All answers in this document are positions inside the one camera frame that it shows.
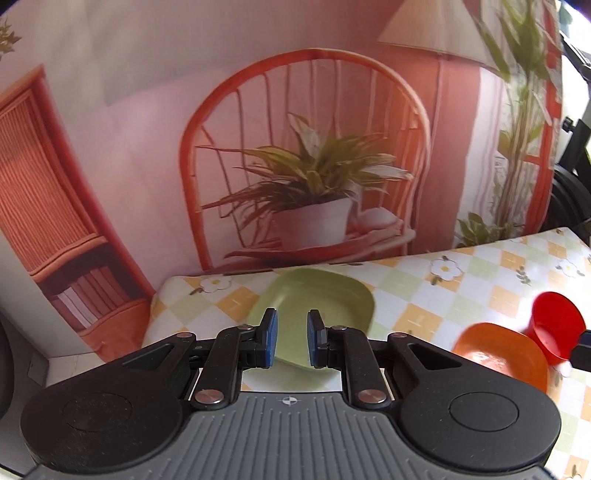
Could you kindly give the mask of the red bowl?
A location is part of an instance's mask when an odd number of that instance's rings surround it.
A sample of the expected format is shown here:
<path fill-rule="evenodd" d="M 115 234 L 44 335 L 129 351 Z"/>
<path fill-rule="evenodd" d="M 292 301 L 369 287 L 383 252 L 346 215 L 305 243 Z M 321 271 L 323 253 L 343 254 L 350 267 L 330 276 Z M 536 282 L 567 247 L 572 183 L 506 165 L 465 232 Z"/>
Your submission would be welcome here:
<path fill-rule="evenodd" d="M 533 301 L 524 334 L 541 349 L 548 364 L 556 366 L 570 359 L 585 331 L 583 316 L 572 301 L 557 292 L 543 292 Z"/>

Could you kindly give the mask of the floral checkered tablecloth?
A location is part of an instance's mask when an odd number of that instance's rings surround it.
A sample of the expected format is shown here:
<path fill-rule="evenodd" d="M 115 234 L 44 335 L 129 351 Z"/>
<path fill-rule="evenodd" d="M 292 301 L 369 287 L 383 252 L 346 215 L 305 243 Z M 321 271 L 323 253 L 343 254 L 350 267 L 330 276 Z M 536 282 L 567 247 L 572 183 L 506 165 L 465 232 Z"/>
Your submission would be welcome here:
<path fill-rule="evenodd" d="M 488 245 L 345 265 L 312 266 L 355 278 L 375 299 L 370 338 L 406 331 L 452 350 L 469 326 L 488 322 L 523 331 L 534 299 L 545 291 L 569 298 L 590 328 L 590 249 L 566 228 Z M 152 299 L 143 345 L 179 331 L 212 338 L 246 323 L 273 281 L 297 268 L 233 276 L 175 276 Z M 590 479 L 590 373 L 570 365 L 551 370 L 550 397 L 563 420 L 547 463 L 559 478 L 575 471 Z M 256 391 L 322 391 L 339 387 L 339 374 L 277 362 L 247 372 L 242 387 Z"/>

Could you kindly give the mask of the printed room backdrop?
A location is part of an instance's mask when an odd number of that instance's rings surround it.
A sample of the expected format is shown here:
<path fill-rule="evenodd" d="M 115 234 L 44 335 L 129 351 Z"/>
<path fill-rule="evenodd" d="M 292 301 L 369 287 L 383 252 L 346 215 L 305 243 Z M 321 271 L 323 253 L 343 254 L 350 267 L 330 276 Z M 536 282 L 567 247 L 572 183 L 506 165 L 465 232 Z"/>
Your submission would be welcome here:
<path fill-rule="evenodd" d="M 538 231 L 553 1 L 5 1 L 1 255 L 101 359 L 238 320 L 228 274 Z"/>

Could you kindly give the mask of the green square plate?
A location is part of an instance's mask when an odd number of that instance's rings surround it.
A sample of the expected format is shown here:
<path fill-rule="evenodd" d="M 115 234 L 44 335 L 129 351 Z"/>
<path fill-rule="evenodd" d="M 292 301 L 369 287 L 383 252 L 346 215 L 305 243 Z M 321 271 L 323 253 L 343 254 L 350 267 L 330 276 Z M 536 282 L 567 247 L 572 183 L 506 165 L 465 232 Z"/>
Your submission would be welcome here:
<path fill-rule="evenodd" d="M 264 311 L 277 313 L 276 360 L 310 370 L 308 312 L 318 310 L 325 326 L 342 325 L 368 333 L 375 300 L 370 289 L 351 277 L 311 268 L 290 270 L 274 280 L 252 306 L 247 322 L 256 325 Z"/>

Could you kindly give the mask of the black exercise bike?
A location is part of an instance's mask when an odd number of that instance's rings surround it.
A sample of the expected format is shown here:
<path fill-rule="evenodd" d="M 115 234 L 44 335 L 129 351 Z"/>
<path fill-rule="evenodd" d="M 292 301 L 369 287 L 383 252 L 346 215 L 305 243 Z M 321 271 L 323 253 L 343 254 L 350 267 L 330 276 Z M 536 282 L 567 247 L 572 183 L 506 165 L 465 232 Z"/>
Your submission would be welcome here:
<path fill-rule="evenodd" d="M 590 100 L 574 122 L 566 116 L 561 128 L 570 139 L 554 166 L 552 191 L 545 225 L 568 227 L 590 242 Z"/>

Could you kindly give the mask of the orange square plate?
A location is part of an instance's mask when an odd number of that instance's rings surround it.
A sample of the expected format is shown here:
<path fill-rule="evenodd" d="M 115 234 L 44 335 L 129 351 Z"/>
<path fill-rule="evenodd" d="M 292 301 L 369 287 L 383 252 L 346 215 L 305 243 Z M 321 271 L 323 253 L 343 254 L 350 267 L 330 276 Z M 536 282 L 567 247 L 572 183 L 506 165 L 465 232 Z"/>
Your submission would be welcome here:
<path fill-rule="evenodd" d="M 549 365 L 536 343 L 522 333 L 492 323 L 465 329 L 453 352 L 546 393 Z"/>

